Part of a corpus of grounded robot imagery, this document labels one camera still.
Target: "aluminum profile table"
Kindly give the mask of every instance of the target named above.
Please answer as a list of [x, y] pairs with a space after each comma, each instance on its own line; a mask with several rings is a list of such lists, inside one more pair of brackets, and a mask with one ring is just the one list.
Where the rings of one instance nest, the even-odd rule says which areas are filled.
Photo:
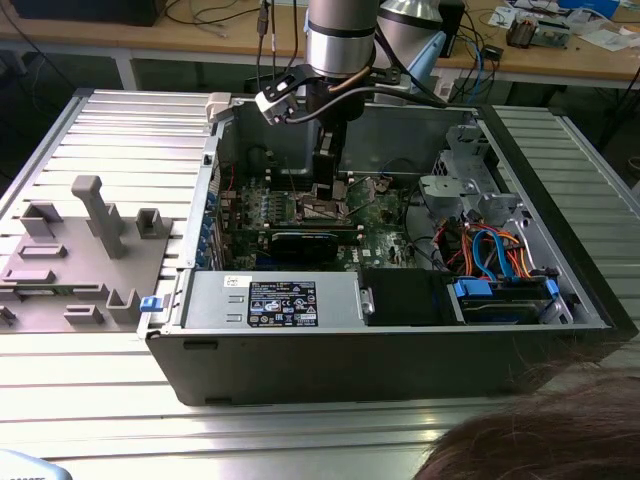
[[[68, 190], [78, 172], [91, 172], [123, 215], [153, 205], [174, 219], [157, 285], [166, 291], [208, 135], [205, 101], [110, 91], [74, 98], [0, 200], [0, 261], [24, 231], [17, 217], [26, 201], [86, 215]], [[204, 472], [225, 480], [407, 479], [443, 432], [507, 401], [194, 408], [177, 401], [134, 333], [0, 335], [0, 448], [53, 461], [75, 480]]]
[[[547, 109], [496, 107], [632, 320], [640, 322], [640, 203], [576, 126]], [[510, 178], [504, 163], [503, 177]]]

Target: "black box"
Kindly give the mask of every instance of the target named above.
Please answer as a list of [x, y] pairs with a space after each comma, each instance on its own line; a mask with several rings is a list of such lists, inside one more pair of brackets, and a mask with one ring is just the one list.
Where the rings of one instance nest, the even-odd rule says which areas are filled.
[[11, 0], [22, 18], [152, 26], [166, 0]]
[[441, 30], [447, 35], [447, 41], [444, 42], [440, 57], [449, 58], [453, 51], [462, 15], [464, 14], [464, 2], [462, 0], [440, 0], [438, 10], [442, 17]]

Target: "green circuit board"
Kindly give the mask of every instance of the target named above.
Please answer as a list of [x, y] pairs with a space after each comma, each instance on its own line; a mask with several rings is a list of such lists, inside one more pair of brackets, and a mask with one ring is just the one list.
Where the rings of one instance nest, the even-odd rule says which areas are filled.
[[[343, 208], [349, 215], [305, 218], [300, 199], [305, 193], [271, 190], [252, 181], [229, 203], [225, 268], [229, 270], [357, 271], [362, 267], [413, 268], [402, 223], [403, 198], [399, 189], [381, 188], [370, 177], [356, 179], [346, 193]], [[338, 237], [336, 258], [314, 265], [280, 265], [269, 254], [271, 236], [278, 232], [324, 232]]]

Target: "motherboard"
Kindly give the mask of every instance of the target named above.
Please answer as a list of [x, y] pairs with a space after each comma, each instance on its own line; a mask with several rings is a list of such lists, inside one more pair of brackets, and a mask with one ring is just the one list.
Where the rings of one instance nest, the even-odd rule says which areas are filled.
[[304, 184], [296, 188], [293, 178], [275, 180], [253, 177], [222, 192], [225, 269], [353, 272], [416, 266], [403, 223], [407, 190], [392, 178], [348, 176], [335, 182], [328, 201]]

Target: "slotted aluminum surface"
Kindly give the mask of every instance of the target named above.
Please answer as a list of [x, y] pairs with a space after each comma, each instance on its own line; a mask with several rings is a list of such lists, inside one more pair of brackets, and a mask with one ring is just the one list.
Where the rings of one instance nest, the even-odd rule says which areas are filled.
[[[495, 107], [629, 316], [640, 322], [640, 205], [577, 128], [547, 109]], [[516, 191], [504, 165], [498, 169]]]

